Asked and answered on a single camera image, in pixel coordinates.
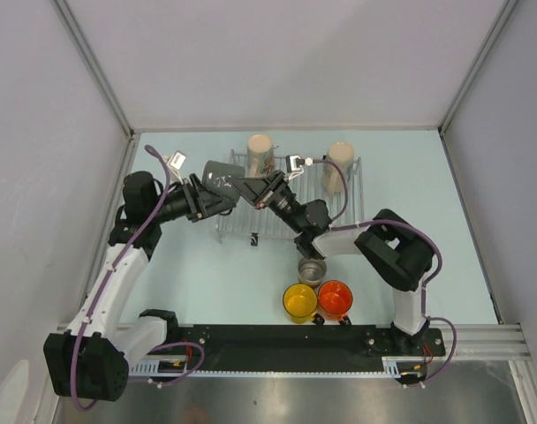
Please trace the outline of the dark green mug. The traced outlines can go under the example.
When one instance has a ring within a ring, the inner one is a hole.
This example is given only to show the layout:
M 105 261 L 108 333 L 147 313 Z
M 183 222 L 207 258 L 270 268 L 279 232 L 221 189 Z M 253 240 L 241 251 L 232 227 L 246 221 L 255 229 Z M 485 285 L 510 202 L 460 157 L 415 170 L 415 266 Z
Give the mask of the dark green mug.
M 231 207 L 220 212 L 221 216 L 228 216 L 237 206 L 241 196 L 231 183 L 232 178 L 243 178 L 246 169 L 243 166 L 222 163 L 218 161 L 207 161 L 204 167 L 201 183 L 212 193 L 224 198 L 232 203 Z

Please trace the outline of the beige decorated mug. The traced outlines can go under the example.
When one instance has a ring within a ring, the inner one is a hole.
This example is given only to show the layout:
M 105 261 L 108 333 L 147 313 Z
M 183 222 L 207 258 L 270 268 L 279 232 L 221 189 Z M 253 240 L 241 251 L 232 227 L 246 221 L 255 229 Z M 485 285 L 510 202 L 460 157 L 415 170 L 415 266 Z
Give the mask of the beige decorated mug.
M 255 134 L 247 142 L 246 176 L 256 178 L 271 174 L 276 168 L 274 143 L 266 134 Z

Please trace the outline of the silver wire dish rack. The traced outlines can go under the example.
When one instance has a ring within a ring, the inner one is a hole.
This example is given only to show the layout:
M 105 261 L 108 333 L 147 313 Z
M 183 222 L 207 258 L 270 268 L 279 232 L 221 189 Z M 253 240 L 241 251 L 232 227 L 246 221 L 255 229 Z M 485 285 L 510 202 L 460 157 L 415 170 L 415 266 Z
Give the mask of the silver wire dish rack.
M 217 217 L 218 237 L 244 236 L 252 246 L 261 238 L 309 241 L 333 226 L 363 221 L 361 160 L 340 170 L 328 157 L 278 156 L 272 174 L 238 181 L 243 196 Z

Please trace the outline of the beige plain mug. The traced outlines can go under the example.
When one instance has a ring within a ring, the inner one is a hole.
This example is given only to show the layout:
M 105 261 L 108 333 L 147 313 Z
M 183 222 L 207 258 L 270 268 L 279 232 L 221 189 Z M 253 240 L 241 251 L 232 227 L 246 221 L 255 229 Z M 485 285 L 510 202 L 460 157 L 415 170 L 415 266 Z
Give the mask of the beige plain mug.
M 333 196 L 344 191 L 344 184 L 338 170 L 342 171 L 344 179 L 349 180 L 354 165 L 354 147 L 346 141 L 338 141 L 329 146 L 326 160 L 333 162 L 336 167 L 328 163 L 324 164 L 321 178 L 322 187 L 328 196 Z

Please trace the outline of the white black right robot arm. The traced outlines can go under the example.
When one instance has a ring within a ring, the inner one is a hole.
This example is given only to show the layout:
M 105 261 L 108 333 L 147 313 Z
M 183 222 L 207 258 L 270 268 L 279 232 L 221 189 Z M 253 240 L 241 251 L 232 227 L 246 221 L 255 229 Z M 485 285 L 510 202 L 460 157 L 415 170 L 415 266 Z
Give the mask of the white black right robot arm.
M 299 202 L 280 170 L 267 177 L 232 177 L 230 182 L 250 205 L 269 208 L 294 231 L 294 243 L 304 258 L 363 255 L 393 290 L 394 346 L 403 354 L 414 354 L 425 344 L 429 319 L 421 280 L 438 251 L 424 233 L 387 208 L 368 222 L 334 227 L 326 201 Z

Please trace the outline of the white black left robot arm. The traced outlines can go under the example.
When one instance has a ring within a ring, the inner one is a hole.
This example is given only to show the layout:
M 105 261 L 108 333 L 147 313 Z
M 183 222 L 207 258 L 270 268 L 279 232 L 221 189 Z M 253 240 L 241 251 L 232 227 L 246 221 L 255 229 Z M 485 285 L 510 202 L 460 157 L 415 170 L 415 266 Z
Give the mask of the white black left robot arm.
M 223 214 L 237 206 L 239 194 L 230 176 L 213 170 L 166 185 L 148 171 L 136 171 L 124 179 L 123 198 L 92 291 L 66 330 L 49 334 L 43 346 L 53 390 L 60 397 L 116 401 L 131 367 L 155 348 L 169 353 L 179 347 L 182 333 L 171 311 L 147 309 L 125 333 L 115 331 L 159 243 L 162 224 Z

